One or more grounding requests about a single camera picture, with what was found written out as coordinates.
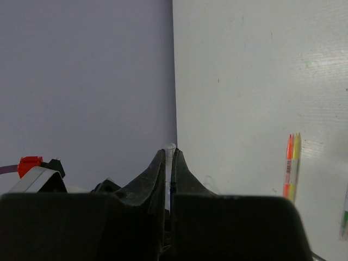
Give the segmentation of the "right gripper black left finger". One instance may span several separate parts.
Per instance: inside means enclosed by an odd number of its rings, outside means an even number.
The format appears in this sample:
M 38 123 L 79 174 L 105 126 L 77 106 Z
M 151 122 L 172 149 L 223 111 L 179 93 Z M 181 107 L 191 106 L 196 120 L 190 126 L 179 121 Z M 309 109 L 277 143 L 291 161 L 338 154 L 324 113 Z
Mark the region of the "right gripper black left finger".
M 165 152 L 126 186 L 1 196 L 1 260 L 158 260 Z

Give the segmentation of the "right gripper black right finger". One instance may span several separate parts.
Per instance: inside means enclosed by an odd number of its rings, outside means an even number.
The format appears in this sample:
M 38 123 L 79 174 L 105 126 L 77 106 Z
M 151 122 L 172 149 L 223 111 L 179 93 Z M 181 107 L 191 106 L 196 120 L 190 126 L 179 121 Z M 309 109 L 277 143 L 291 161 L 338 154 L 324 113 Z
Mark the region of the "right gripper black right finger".
M 171 172 L 173 260 L 312 260 L 298 211 L 286 198 L 217 195 L 176 150 Z

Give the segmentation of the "green pen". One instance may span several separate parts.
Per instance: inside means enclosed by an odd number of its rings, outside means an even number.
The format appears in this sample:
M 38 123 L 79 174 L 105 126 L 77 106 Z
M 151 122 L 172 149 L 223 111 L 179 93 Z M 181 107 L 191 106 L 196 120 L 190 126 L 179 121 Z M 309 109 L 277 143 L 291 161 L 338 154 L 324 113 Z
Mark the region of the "green pen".
M 341 241 L 347 241 L 347 221 L 348 221 L 348 190 L 345 193 L 345 199 L 343 204 L 343 212 L 340 222 L 339 239 Z

